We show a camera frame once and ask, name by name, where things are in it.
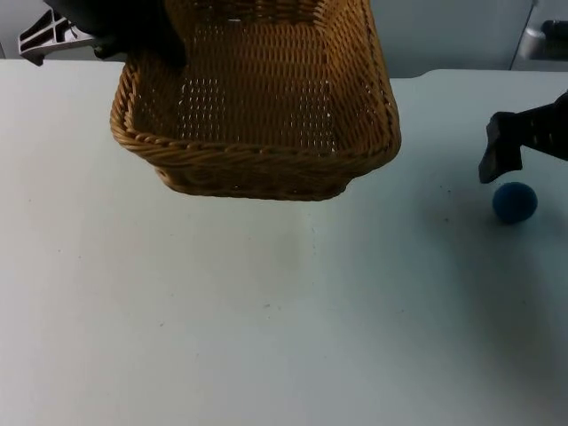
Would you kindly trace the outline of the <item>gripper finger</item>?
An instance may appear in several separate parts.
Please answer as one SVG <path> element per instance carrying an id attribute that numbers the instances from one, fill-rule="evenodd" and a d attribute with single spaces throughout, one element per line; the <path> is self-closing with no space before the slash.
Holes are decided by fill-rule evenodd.
<path id="1" fill-rule="evenodd" d="M 487 146 L 478 165 L 481 184 L 489 184 L 500 176 L 521 170 L 521 146 L 517 140 L 517 115 L 495 113 L 486 125 Z"/>
<path id="2" fill-rule="evenodd" d="M 551 104 L 515 114 L 512 126 L 520 146 L 567 160 L 566 92 Z"/>

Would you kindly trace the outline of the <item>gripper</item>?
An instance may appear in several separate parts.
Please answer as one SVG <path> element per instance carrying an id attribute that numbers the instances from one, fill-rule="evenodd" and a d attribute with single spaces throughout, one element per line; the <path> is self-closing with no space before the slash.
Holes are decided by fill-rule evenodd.
<path id="1" fill-rule="evenodd" d="M 84 33 L 108 42 L 113 53 L 148 49 L 174 67 L 186 65 L 185 45 L 163 1 L 48 1 Z"/>

